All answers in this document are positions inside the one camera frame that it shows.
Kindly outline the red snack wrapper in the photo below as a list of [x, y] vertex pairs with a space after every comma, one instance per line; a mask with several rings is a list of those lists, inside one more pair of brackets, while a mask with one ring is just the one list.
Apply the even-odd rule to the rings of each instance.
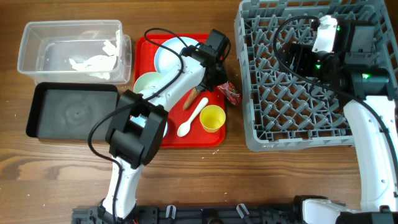
[[218, 85], [217, 89], [219, 89], [219, 91], [224, 94], [224, 96], [232, 105], [240, 105], [242, 101], [242, 95], [231, 82], [226, 82], [224, 84]]

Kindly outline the white napkin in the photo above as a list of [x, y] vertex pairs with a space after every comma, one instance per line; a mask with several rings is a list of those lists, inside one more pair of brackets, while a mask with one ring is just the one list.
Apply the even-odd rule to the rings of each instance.
[[110, 80], [111, 71], [119, 61], [119, 51], [121, 45], [121, 31], [116, 31], [116, 45], [109, 40], [105, 40], [102, 50], [106, 55], [95, 55], [82, 63], [76, 63], [74, 59], [70, 58], [69, 62], [72, 68], [79, 72], [88, 72], [89, 76], [100, 79]]

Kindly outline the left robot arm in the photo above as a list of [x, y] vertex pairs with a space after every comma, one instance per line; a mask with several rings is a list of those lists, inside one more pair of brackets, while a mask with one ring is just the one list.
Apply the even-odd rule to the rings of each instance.
[[91, 129], [88, 145], [97, 128], [110, 120], [105, 140], [106, 160], [113, 163], [109, 191], [98, 207], [106, 223], [124, 223], [136, 206], [136, 189], [142, 170], [160, 149], [169, 111], [190, 90], [213, 91], [227, 82], [223, 62], [231, 42], [213, 29], [204, 43], [187, 45], [176, 53], [178, 61], [160, 83], [139, 93], [125, 91], [116, 109]]

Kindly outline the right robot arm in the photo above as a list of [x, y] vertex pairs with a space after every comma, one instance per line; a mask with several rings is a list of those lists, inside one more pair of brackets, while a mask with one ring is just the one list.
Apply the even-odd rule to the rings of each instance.
[[397, 222], [397, 129], [395, 80], [377, 65], [375, 26], [368, 21], [308, 16], [313, 45], [287, 44], [280, 69], [336, 94], [349, 123], [361, 175], [361, 208], [325, 198], [300, 198], [304, 223]]

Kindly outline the grey dishwasher rack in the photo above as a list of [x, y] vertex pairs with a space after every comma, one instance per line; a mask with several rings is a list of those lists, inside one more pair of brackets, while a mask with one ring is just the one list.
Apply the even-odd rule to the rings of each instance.
[[397, 73], [397, 43], [384, 1], [242, 1], [234, 21], [247, 147], [256, 152], [353, 145], [332, 92], [279, 70], [273, 50], [312, 45], [308, 16], [372, 22], [373, 63]]

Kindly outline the clear plastic waste bin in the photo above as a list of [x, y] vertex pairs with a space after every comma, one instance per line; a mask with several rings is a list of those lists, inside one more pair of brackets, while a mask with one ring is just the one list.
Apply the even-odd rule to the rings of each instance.
[[[69, 59], [82, 63], [95, 55], [106, 55], [104, 41], [116, 45], [121, 31], [119, 61], [105, 80], [72, 68]], [[43, 21], [26, 24], [19, 48], [17, 71], [36, 83], [105, 83], [122, 85], [130, 81], [132, 46], [119, 20]]]

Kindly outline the brown carrot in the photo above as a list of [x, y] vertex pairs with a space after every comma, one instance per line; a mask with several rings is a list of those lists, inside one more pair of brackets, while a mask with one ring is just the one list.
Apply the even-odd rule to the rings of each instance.
[[188, 96], [188, 98], [185, 100], [183, 104], [183, 110], [188, 110], [190, 105], [195, 101], [196, 97], [200, 94], [200, 92], [196, 89], [193, 88]]

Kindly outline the yellow plastic cup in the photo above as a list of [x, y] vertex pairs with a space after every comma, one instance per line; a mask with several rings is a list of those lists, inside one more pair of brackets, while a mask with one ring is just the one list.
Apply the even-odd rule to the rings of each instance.
[[217, 132], [226, 121], [224, 109], [217, 105], [209, 105], [202, 109], [200, 122], [203, 129], [208, 133]]

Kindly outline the large light blue plate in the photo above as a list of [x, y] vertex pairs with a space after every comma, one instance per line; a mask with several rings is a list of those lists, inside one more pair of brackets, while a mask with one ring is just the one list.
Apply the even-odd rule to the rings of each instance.
[[[183, 42], [179, 40], [177, 37], [166, 40], [162, 45], [173, 50], [176, 53], [180, 53], [181, 50], [185, 47], [185, 44], [196, 45], [198, 41], [189, 37], [181, 37]], [[155, 70], [158, 73], [166, 75], [169, 71], [174, 68], [174, 66], [179, 62], [178, 57], [173, 54], [171, 51], [159, 47], [154, 56], [154, 66]]]

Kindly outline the white plastic spoon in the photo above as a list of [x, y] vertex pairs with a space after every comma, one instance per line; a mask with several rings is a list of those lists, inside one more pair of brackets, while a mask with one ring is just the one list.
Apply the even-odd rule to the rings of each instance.
[[202, 109], [208, 104], [209, 99], [204, 97], [201, 99], [193, 113], [190, 115], [188, 120], [184, 123], [182, 123], [178, 130], [177, 130], [177, 136], [178, 137], [184, 137], [190, 132], [191, 124], [192, 121], [197, 117], [197, 115], [202, 111]]

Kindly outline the light green bowl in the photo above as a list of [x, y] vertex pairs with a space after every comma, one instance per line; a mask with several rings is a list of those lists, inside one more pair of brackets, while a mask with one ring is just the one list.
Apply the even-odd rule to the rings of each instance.
[[155, 85], [159, 80], [163, 78], [163, 74], [158, 72], [147, 72], [141, 75], [134, 83], [133, 92], [139, 93], [142, 90], [146, 90], [149, 87]]

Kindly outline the black rectangular tray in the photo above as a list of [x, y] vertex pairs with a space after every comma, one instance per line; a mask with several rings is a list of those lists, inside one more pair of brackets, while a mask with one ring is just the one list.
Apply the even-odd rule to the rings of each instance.
[[86, 140], [92, 127], [115, 110], [118, 96], [110, 84], [39, 83], [25, 133], [38, 139]]

